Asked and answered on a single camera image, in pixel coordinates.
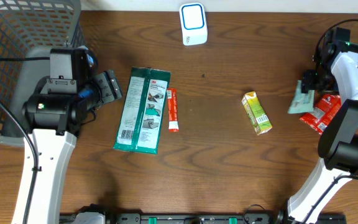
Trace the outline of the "red snack bag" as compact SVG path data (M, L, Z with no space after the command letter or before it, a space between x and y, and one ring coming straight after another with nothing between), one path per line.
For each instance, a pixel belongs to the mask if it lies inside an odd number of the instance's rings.
M300 117L300 121L319 132L324 132L328 124L335 117L341 107L341 98L339 95L325 94L315 104L312 112L307 112Z

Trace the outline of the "mint wet wipes pack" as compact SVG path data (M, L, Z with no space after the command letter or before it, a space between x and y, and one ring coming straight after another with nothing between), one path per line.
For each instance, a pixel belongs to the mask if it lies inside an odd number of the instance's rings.
M314 90L307 93L301 92L301 80L298 80L295 95L288 109L288 114L308 113L313 111Z

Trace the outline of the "green tea drink carton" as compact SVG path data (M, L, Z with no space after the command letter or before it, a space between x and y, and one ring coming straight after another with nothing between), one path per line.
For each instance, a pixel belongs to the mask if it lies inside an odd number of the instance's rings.
M256 92L246 93L241 101L257 135L267 133L272 129L272 124L260 104Z

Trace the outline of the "green white 3M package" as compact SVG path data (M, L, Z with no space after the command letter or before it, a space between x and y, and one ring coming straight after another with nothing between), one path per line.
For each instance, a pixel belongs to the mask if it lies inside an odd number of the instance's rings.
M170 77L168 71L132 68L114 149L158 152Z

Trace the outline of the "red chocolate bar wrapper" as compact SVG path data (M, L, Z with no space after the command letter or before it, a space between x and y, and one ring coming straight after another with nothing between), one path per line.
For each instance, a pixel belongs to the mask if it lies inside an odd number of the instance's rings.
M168 130L170 132L179 132L178 126L178 105L177 105L177 90L169 88L167 90L168 100Z

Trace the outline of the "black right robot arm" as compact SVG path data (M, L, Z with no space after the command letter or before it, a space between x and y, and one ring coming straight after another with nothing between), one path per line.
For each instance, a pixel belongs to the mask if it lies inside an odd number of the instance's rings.
M318 143L316 167L277 218L277 223L316 223L325 205L351 180L358 180L358 44L349 29L333 25L319 38L301 91L337 91L341 107Z

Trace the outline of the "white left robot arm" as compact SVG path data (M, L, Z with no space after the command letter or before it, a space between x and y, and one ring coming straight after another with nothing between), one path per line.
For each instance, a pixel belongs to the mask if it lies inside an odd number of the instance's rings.
M37 82L21 86L24 165L13 223L58 223L65 175L80 128L100 106L122 98L112 70L97 72L87 47L46 49Z

